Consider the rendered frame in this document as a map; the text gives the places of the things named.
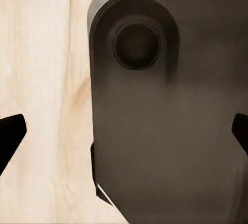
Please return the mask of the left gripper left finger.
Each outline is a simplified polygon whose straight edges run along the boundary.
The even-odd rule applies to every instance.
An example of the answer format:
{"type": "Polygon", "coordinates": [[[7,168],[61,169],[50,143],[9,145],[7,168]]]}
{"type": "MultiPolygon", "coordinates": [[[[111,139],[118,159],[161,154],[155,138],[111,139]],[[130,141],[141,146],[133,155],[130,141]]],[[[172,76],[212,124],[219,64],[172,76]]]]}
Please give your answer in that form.
{"type": "Polygon", "coordinates": [[[27,133],[24,116],[0,119],[0,175],[27,133]]]}

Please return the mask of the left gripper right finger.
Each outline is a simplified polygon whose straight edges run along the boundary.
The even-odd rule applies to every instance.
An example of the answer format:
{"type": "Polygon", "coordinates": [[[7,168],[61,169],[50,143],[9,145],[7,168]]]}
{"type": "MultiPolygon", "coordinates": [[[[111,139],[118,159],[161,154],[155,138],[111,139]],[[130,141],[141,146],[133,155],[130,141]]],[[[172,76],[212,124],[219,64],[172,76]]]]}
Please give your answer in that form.
{"type": "Polygon", "coordinates": [[[231,132],[248,155],[248,116],[237,113],[232,123],[231,132]]]}

